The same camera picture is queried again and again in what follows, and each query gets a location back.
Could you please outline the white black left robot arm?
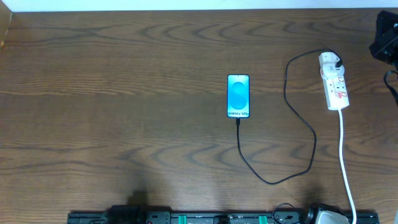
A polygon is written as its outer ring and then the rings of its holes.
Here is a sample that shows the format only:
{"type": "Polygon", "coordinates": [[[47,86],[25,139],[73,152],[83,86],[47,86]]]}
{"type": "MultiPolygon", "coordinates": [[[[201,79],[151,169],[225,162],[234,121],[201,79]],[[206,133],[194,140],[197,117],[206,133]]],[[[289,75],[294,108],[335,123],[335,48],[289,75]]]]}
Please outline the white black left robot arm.
{"type": "Polygon", "coordinates": [[[106,212],[105,224],[145,224],[147,218],[140,207],[113,205],[106,212]]]}

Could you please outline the blue Galaxy smartphone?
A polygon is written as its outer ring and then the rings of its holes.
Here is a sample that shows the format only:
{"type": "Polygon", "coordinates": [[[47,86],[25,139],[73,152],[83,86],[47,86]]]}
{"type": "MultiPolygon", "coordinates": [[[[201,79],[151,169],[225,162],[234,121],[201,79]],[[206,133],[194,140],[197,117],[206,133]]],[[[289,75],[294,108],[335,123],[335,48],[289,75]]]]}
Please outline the blue Galaxy smartphone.
{"type": "Polygon", "coordinates": [[[250,77],[247,74],[230,74],[227,77],[227,117],[250,117],[250,77]]]}

